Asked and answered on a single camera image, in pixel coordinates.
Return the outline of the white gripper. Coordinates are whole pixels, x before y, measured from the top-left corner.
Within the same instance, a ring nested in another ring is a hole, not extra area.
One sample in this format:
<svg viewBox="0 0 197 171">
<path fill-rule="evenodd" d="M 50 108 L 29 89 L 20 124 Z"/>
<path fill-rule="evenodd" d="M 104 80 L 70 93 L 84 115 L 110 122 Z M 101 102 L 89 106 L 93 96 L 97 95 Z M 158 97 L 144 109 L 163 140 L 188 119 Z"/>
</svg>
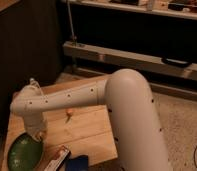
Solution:
<svg viewBox="0 0 197 171">
<path fill-rule="evenodd" d="M 47 121 L 42 113 L 34 113 L 24 116 L 24 126 L 26 132 L 34 140 L 44 140 L 47 134 Z"/>
</svg>

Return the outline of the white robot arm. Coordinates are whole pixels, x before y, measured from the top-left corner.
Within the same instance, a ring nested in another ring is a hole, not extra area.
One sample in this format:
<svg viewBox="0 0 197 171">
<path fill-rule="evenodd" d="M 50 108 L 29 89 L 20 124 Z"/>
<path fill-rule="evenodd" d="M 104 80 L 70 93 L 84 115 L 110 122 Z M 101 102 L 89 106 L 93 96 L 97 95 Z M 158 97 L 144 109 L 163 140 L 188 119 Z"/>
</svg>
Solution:
<svg viewBox="0 0 197 171">
<path fill-rule="evenodd" d="M 101 81 L 44 95 L 34 79 L 13 99 L 10 110 L 36 138 L 46 129 L 45 111 L 107 107 L 123 171 L 173 171 L 148 81 L 132 69 L 120 69 Z"/>
</svg>

